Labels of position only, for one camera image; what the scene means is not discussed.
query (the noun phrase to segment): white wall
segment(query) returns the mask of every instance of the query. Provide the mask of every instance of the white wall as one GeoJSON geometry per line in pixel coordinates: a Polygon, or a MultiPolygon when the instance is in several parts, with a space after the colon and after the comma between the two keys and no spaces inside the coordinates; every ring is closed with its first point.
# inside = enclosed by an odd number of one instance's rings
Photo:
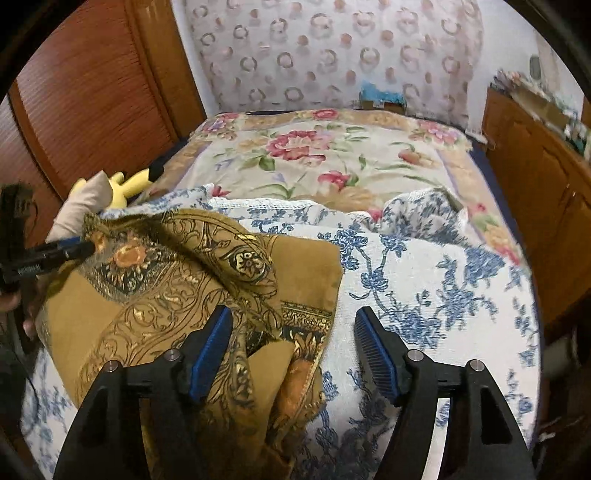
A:
{"type": "Polygon", "coordinates": [[[181,41],[183,42],[185,55],[189,61],[189,68],[191,68],[195,85],[197,85],[197,90],[199,91],[199,96],[201,97],[205,114],[208,117],[216,115],[219,113],[219,108],[215,98],[213,97],[213,92],[209,82],[207,81],[205,72],[201,68],[201,63],[199,62],[199,57],[197,56],[197,50],[195,49],[195,43],[193,42],[193,37],[191,36],[189,22],[187,21],[187,14],[183,5],[183,0],[172,0],[172,7],[174,19],[176,20],[178,26],[178,33],[180,34],[181,41]]]}
{"type": "Polygon", "coordinates": [[[469,128],[480,131],[486,91],[499,68],[528,72],[537,54],[533,27],[504,0],[480,0],[484,40],[480,62],[468,87],[469,128]]]}
{"type": "MultiPolygon", "coordinates": [[[[486,91],[497,70],[503,68],[507,71],[528,73],[530,56],[539,54],[535,30],[504,0],[479,0],[478,5],[482,13],[484,38],[482,54],[478,65],[475,66],[467,99],[467,111],[470,117],[468,126],[475,131],[480,131],[486,104],[486,91]]],[[[183,0],[172,0],[172,6],[206,114],[215,115],[219,113],[219,106],[199,62],[183,0]]],[[[580,113],[583,92],[566,65],[557,56],[555,58],[560,77],[558,95],[580,113]]]]}

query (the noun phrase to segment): blue and white cloth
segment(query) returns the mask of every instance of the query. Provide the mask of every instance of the blue and white cloth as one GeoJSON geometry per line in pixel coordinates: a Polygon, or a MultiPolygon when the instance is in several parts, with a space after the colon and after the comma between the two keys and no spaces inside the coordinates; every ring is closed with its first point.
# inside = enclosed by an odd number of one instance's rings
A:
{"type": "MultiPolygon", "coordinates": [[[[226,200],[212,197],[212,191],[213,185],[178,190],[103,216],[200,208],[234,218],[253,232],[339,246],[344,275],[320,363],[327,407],[308,425],[293,480],[371,479],[384,455],[399,411],[380,395],[358,358],[353,323],[363,306],[372,307],[386,329],[398,332],[409,348],[423,350],[435,361],[464,365],[471,358],[482,360],[531,442],[540,348],[530,279],[480,245],[467,213],[447,190],[400,195],[386,204],[378,222],[365,212],[337,212],[307,200],[226,200]]],[[[37,370],[42,373],[35,373],[35,387],[50,396],[49,421],[38,420],[31,427],[34,397],[29,391],[22,425],[30,430],[25,438],[35,459],[51,478],[75,408],[46,353],[40,355],[37,370]]],[[[439,474],[449,407],[449,400],[439,401],[425,480],[439,474]]]]}

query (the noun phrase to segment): human hand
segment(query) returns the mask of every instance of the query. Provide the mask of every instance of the human hand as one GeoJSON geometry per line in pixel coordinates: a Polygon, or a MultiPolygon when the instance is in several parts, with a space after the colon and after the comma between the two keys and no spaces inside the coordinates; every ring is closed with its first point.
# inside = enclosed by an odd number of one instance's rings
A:
{"type": "MultiPolygon", "coordinates": [[[[34,340],[37,337],[35,318],[37,317],[37,313],[39,313],[39,310],[43,305],[49,283],[50,279],[48,276],[38,277],[37,281],[35,282],[33,299],[27,304],[27,308],[25,310],[25,320],[22,323],[22,329],[31,340],[34,340]]],[[[20,302],[20,291],[15,293],[0,294],[0,314],[13,311],[20,305],[20,302]]]]}
{"type": "Polygon", "coordinates": [[[8,313],[18,307],[21,302],[21,293],[2,293],[0,294],[0,313],[8,313]]]}

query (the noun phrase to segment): blue object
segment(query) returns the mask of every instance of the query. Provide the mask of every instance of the blue object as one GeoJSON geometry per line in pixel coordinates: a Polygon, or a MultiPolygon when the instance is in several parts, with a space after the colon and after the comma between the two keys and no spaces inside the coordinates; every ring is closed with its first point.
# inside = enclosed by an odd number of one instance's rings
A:
{"type": "Polygon", "coordinates": [[[79,244],[81,241],[79,236],[73,236],[71,238],[62,238],[61,240],[57,241],[57,245],[60,247],[69,247],[71,245],[79,244]]]}
{"type": "Polygon", "coordinates": [[[373,83],[369,83],[366,80],[361,83],[359,96],[361,100],[372,100],[378,103],[389,102],[406,106],[406,100],[402,93],[379,90],[373,83]]]}
{"type": "Polygon", "coordinates": [[[211,332],[191,368],[189,395],[195,402],[200,402],[206,398],[212,387],[224,353],[228,348],[230,335],[232,334],[232,323],[230,309],[228,307],[217,307],[205,327],[203,327],[204,335],[207,334],[209,329],[211,332]],[[213,328],[209,326],[210,322],[214,322],[213,328]]]}
{"type": "Polygon", "coordinates": [[[400,396],[405,392],[402,392],[398,388],[399,382],[396,366],[388,355],[386,346],[382,342],[380,334],[374,328],[366,309],[359,309],[357,311],[355,317],[355,337],[368,361],[375,386],[378,387],[379,392],[390,403],[396,404],[400,396]]]}

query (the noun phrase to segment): blanket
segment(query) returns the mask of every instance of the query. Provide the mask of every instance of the blanket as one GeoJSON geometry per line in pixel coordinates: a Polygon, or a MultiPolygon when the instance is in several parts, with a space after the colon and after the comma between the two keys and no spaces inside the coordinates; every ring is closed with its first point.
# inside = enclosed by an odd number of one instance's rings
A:
{"type": "MultiPolygon", "coordinates": [[[[37,320],[74,402],[82,402],[106,361],[152,361],[224,304],[232,336],[197,417],[210,476],[286,477],[292,437],[323,405],[317,366],[342,276],[338,248],[253,235],[202,210],[87,216],[83,237],[95,254],[62,269],[37,320]]],[[[157,452],[147,445],[158,478],[157,452]]]]}
{"type": "MultiPolygon", "coordinates": [[[[306,426],[292,478],[337,478],[353,472],[371,480],[398,417],[376,390],[358,357],[353,321],[371,306],[386,328],[436,361],[464,365],[480,358],[495,378],[531,442],[538,409],[540,347],[527,270],[498,255],[474,232],[469,212],[446,189],[391,199],[376,221],[367,212],[343,213],[309,200],[230,200],[210,184],[178,190],[106,216],[159,215],[203,209],[236,219],[251,232],[322,238],[336,245],[344,275],[335,322],[320,362],[326,408],[306,426]]],[[[23,430],[47,478],[75,408],[44,352],[33,383],[49,401],[47,422],[35,424],[35,398],[25,399],[23,430]]],[[[439,401],[425,479],[436,479],[450,403],[439,401]]]]}

